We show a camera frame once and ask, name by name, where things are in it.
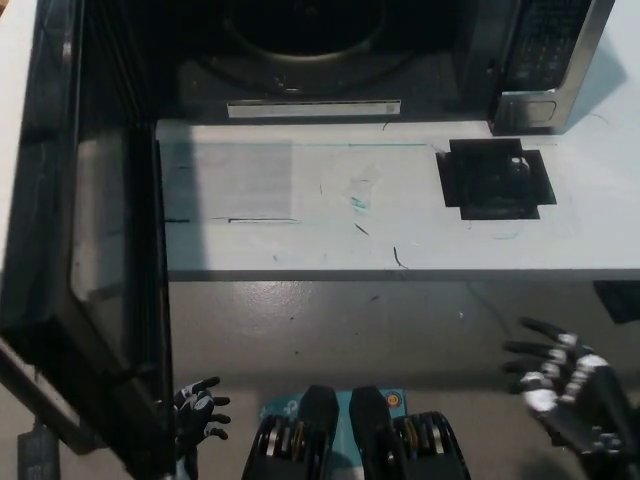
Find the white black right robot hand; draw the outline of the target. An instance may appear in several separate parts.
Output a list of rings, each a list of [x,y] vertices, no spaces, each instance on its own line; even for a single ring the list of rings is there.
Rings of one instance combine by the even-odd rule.
[[[554,441],[583,455],[631,455],[637,447],[633,409],[609,362],[573,333],[523,317],[548,344],[507,341],[519,357],[502,365],[510,392]]]

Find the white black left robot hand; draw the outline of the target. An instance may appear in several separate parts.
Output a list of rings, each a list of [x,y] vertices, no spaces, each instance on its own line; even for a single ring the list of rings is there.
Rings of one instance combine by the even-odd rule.
[[[210,391],[219,383],[219,377],[210,377],[184,386],[175,393],[175,443],[178,458],[196,450],[198,445],[209,437],[228,439],[228,434],[222,426],[228,425],[231,418],[216,413],[215,409],[228,405],[230,399],[213,396]]]

